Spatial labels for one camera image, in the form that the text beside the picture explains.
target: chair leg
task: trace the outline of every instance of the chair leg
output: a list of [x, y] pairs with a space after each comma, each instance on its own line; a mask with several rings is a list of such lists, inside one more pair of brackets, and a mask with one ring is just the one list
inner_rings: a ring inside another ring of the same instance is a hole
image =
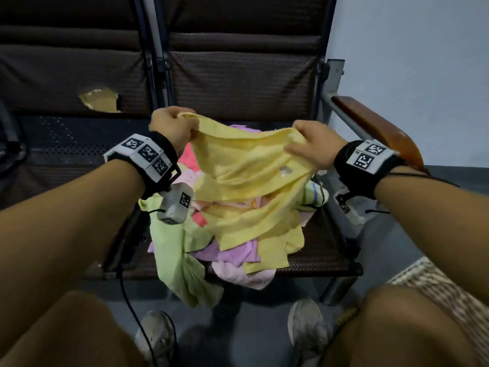
[[357, 281], [358, 277], [333, 277], [330, 283], [326, 286], [326, 289], [319, 297], [319, 301], [323, 305], [334, 306], [343, 300], [346, 293], [353, 284]]

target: person's left arm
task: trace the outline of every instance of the person's left arm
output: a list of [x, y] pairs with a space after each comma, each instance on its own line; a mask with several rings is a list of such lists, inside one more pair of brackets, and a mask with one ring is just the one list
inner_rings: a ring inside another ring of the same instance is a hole
[[[195, 118], [177, 118], [185, 111], [192, 110], [157, 110], [150, 124], [177, 152], [198, 128]], [[77, 284], [91, 263], [104, 259], [144, 190], [134, 166], [112, 160], [0, 212], [0, 356]]]

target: pile of clothes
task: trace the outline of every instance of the pile of clothes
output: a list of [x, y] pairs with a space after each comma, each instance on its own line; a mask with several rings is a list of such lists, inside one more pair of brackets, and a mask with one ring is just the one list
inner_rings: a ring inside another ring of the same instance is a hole
[[[309, 179], [313, 167], [286, 154], [285, 144], [305, 142], [295, 129], [261, 132], [199, 118], [199, 135], [185, 148], [175, 183], [194, 190], [186, 221], [167, 225], [151, 214], [150, 251], [158, 277], [188, 305], [215, 306], [222, 287], [204, 280], [199, 262], [212, 262], [217, 276], [261, 290], [287, 255], [304, 246], [302, 227], [326, 203], [328, 193]], [[140, 200], [159, 208], [158, 194]]]

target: red cloth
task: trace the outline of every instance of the red cloth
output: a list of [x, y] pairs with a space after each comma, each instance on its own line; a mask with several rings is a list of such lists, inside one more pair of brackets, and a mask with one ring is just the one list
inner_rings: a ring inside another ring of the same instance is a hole
[[179, 162], [183, 163], [185, 166], [187, 166], [190, 170], [194, 172], [200, 171], [199, 164], [197, 163], [194, 151], [190, 143], [188, 143], [185, 146], [185, 149], [183, 150], [183, 154], [182, 157], [180, 157]]
[[204, 225], [207, 225], [207, 220], [205, 220], [205, 217], [202, 216], [202, 214], [199, 211], [196, 211], [192, 215], [192, 220], [194, 221], [195, 224], [197, 224], [199, 227], [204, 227]]

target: shoe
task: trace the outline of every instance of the shoe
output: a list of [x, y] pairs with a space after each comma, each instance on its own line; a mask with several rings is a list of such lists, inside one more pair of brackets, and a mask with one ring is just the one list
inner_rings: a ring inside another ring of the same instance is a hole
[[302, 360], [322, 355], [333, 337], [333, 328], [324, 322], [319, 307], [311, 299], [296, 301], [287, 323], [290, 342]]
[[[151, 310], [141, 320], [141, 326], [150, 341], [158, 363], [157, 367], [168, 366], [176, 342], [175, 328], [168, 314]], [[143, 355], [144, 360], [152, 363], [151, 351], [141, 329], [136, 333], [134, 343]]]

